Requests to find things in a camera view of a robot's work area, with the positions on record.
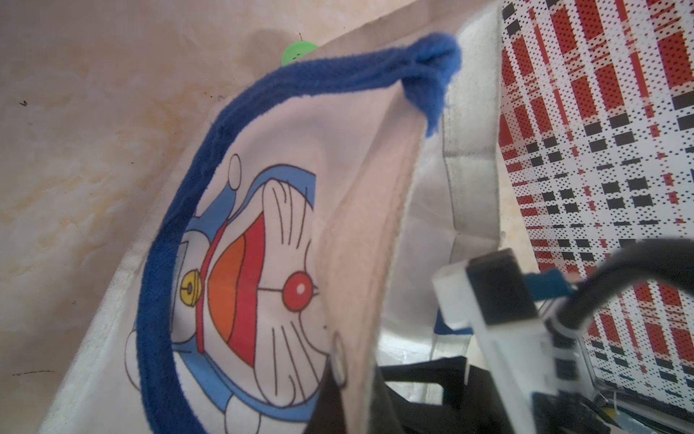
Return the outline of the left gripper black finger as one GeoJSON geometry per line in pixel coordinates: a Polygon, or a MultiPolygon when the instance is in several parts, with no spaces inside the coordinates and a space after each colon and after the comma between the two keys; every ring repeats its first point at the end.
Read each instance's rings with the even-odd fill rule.
{"type": "Polygon", "coordinates": [[[334,379],[331,362],[325,367],[325,375],[316,402],[314,413],[307,423],[305,434],[345,434],[341,388],[334,379]]]}

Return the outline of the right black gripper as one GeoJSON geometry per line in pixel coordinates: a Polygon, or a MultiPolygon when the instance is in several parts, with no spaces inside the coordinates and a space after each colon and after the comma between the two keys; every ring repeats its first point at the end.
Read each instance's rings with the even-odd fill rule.
{"type": "MultiPolygon", "coordinates": [[[[379,368],[379,432],[513,433],[491,374],[464,356],[379,368]],[[389,383],[421,383],[443,389],[442,403],[412,403],[389,383]]],[[[608,433],[595,405],[535,392],[528,408],[537,433],[608,433]]]]}

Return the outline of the white canvas cartoon bag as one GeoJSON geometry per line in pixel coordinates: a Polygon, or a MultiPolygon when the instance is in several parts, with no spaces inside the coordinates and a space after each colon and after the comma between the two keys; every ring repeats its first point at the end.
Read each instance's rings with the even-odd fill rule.
{"type": "Polygon", "coordinates": [[[380,433],[377,355],[500,243],[501,3],[417,1],[238,95],[122,260],[43,433],[304,433],[328,361],[380,433]]]}

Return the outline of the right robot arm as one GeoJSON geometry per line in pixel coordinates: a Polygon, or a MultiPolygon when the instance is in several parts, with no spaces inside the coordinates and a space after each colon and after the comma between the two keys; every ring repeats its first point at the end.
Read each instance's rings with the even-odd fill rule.
{"type": "Polygon", "coordinates": [[[576,286],[558,271],[525,274],[511,250],[448,265],[433,278],[442,318],[470,328],[486,368],[464,356],[378,370],[382,386],[433,383],[439,405],[411,403],[394,390],[382,432],[608,433],[617,426],[581,390],[578,342],[589,318],[629,285],[645,280],[693,291],[693,243],[637,242],[576,286]]]}

